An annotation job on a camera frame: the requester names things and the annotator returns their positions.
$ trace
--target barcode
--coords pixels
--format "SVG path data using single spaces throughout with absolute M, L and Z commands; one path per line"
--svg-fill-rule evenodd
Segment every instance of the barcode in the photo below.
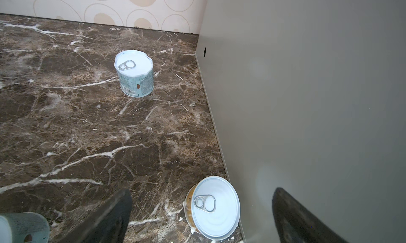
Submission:
M 120 85 L 120 86 L 121 86 L 121 89 L 122 89 L 124 92 L 129 93 L 129 94 L 131 94 L 131 95 L 137 95 L 137 96 L 139 96 L 136 91 L 130 90 L 129 88 L 127 88 L 127 87 L 125 87 L 125 86 L 123 86 L 123 85 Z

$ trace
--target can label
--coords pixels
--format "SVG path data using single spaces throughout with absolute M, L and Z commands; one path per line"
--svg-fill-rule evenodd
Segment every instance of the can label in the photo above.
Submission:
M 195 191 L 196 186 L 197 186 L 197 184 L 194 185 L 189 190 L 189 193 L 186 196 L 186 200 L 184 203 L 185 218 L 190 226 L 190 230 L 191 230 L 192 234 L 194 232 L 200 233 L 200 231 L 196 228 L 195 222 L 193 221 L 193 217 L 192 217 L 192 195 L 193 195 L 193 192 Z
M 42 215 L 33 212 L 0 213 L 0 219 L 1 218 L 8 222 L 11 230 L 12 243 L 48 242 L 50 234 L 49 225 Z
M 120 87 L 123 92 L 131 97 L 141 98 L 152 92 L 154 89 L 153 71 L 145 75 L 129 77 L 117 70 L 120 79 Z

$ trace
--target wall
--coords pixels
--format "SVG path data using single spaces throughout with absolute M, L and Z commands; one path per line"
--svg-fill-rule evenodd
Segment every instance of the wall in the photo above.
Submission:
M 207 0 L 0 0 L 0 13 L 200 32 Z
M 406 0 L 208 0 L 196 54 L 246 242 L 279 242 L 277 187 L 348 242 L 404 242 L 405 34 Z

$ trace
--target gray wall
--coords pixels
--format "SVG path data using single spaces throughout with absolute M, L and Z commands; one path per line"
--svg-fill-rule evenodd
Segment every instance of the gray wall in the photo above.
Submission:
M 405 242 L 405 22 L 406 0 L 208 0 L 196 55 L 246 242 L 279 242 L 276 187 L 349 242 Z

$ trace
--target patterned wallpaper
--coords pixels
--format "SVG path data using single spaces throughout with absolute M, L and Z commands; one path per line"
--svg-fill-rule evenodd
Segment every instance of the patterned wallpaper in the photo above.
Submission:
M 0 13 L 200 32 L 207 0 L 0 0 Z

